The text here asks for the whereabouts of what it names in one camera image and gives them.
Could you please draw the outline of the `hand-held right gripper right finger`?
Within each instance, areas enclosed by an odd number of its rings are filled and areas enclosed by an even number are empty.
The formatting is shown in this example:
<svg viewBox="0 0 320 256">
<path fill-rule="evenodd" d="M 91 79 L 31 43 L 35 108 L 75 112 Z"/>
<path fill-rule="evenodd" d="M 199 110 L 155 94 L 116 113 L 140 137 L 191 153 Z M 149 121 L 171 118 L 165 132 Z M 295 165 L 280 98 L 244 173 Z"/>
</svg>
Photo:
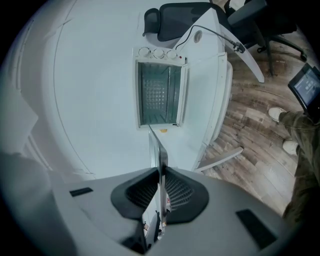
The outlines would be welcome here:
<svg viewBox="0 0 320 256">
<path fill-rule="evenodd" d="M 280 256 L 291 229 L 271 208 L 241 187 L 181 169 L 166 175 L 190 186 L 190 200 L 167 216 L 156 256 Z"/>
</svg>

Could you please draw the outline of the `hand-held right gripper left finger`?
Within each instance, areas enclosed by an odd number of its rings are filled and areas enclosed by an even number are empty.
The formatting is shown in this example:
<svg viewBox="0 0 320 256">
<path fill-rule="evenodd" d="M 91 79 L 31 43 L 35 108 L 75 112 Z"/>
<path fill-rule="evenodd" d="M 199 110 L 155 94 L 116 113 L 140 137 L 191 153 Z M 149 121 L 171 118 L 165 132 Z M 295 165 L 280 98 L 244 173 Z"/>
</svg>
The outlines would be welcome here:
<svg viewBox="0 0 320 256">
<path fill-rule="evenodd" d="M 156 168 L 68 184 L 77 254 L 156 254 L 158 184 Z"/>
</svg>

